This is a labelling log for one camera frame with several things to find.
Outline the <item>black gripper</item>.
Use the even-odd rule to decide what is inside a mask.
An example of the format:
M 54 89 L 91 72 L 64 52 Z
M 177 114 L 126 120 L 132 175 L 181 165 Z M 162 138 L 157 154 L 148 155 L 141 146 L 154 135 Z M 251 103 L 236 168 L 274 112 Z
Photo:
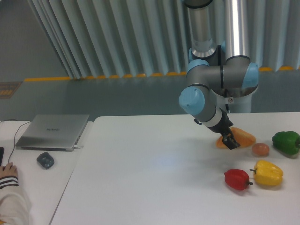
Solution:
M 233 150 L 240 147 L 240 144 L 236 142 L 234 139 L 234 134 L 230 129 L 233 123 L 230 121 L 225 111 L 210 110 L 195 114 L 193 117 L 212 132 L 224 135 L 222 138 L 222 143 L 228 149 Z

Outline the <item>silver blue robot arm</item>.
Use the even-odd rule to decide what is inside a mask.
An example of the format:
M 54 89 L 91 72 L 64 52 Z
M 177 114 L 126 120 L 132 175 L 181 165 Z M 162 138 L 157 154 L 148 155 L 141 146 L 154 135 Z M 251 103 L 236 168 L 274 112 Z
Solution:
M 192 46 L 187 68 L 187 87 L 179 96 L 181 108 L 199 125 L 222 136 L 229 149 L 240 146 L 231 130 L 229 110 L 210 99 L 213 90 L 224 91 L 228 102 L 237 91 L 253 93 L 258 86 L 258 65 L 249 57 L 247 3 L 226 0 L 225 44 L 216 45 L 212 37 L 211 0 L 186 0 Z

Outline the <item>cream striped sleeve forearm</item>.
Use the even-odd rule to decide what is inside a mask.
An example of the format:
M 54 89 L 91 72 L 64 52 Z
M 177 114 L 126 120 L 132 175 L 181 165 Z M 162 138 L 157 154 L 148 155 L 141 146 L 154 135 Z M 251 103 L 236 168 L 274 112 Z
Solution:
M 16 176 L 0 179 L 0 224 L 28 225 L 30 207 Z

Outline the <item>person's hand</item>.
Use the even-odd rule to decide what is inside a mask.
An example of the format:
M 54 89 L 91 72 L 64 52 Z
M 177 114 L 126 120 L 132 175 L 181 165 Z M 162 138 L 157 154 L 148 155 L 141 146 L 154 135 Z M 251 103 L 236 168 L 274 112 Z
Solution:
M 0 167 L 0 178 L 3 179 L 6 177 L 17 177 L 18 178 L 17 167 L 13 164 L 13 162 L 10 162 L 6 165 L 2 165 Z

